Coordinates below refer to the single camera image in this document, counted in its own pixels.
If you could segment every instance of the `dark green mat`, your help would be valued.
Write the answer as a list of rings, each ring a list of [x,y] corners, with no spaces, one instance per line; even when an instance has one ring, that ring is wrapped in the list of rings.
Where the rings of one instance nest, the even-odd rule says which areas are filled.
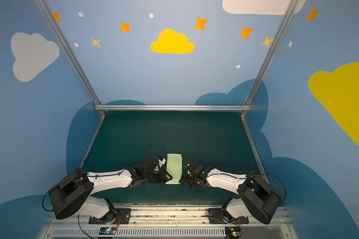
[[[162,153],[193,156],[204,167],[225,172],[259,172],[237,112],[110,111],[93,143],[84,168],[108,172],[141,163],[162,144]],[[157,147],[152,154],[159,153]],[[223,204],[237,194],[219,188],[193,191],[183,185],[149,184],[110,189],[94,194],[114,203]]]

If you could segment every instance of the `green paper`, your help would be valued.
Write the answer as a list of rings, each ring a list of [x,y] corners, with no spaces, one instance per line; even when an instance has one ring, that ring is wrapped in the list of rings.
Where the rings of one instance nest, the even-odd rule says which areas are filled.
[[[182,174],[182,156],[176,153],[168,153],[166,171],[173,177],[173,179],[166,182],[166,184],[180,184]]]

